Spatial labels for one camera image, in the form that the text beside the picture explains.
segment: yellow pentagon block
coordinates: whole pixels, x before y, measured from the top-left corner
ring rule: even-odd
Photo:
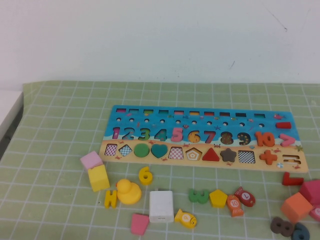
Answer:
[[[92,169],[88,169],[88,175],[92,190],[94,192],[110,188],[105,165],[100,165]]]
[[[214,208],[224,208],[228,195],[217,189],[209,194],[211,204]]]

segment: cutting mat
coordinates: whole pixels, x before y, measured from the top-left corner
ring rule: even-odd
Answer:
[[[0,161],[0,239],[108,240],[268,240],[270,221],[285,218],[280,206],[298,187],[281,185],[281,172],[151,165],[154,180],[141,186],[134,205],[105,209],[105,191],[92,192],[79,158],[99,151],[113,105],[290,111],[293,113],[309,172],[320,178],[320,85],[200,84],[47,81],[24,86],[22,121]],[[139,183],[143,164],[106,163],[112,188],[122,178]],[[244,217],[229,210],[190,203],[188,189],[221,189],[232,194],[239,187],[255,195],[256,205],[243,207]],[[148,214],[148,192],[174,192],[174,210],[193,213],[194,230],[179,223],[150,224],[143,237],[130,233],[132,213]],[[303,223],[311,239],[319,224]]]

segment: red triangle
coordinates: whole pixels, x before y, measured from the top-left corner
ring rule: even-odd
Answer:
[[[202,160],[219,162],[220,158],[216,154],[215,150],[212,147],[210,147],[206,154],[202,157]]]

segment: rubber duck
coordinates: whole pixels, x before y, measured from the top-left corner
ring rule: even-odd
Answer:
[[[119,201],[123,204],[135,204],[142,196],[140,187],[136,183],[130,182],[128,179],[121,179],[118,181],[116,188],[116,195]]]

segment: green circle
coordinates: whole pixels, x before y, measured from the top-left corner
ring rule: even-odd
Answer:
[[[139,143],[134,147],[134,155],[138,158],[144,158],[149,154],[149,147],[145,143]]]

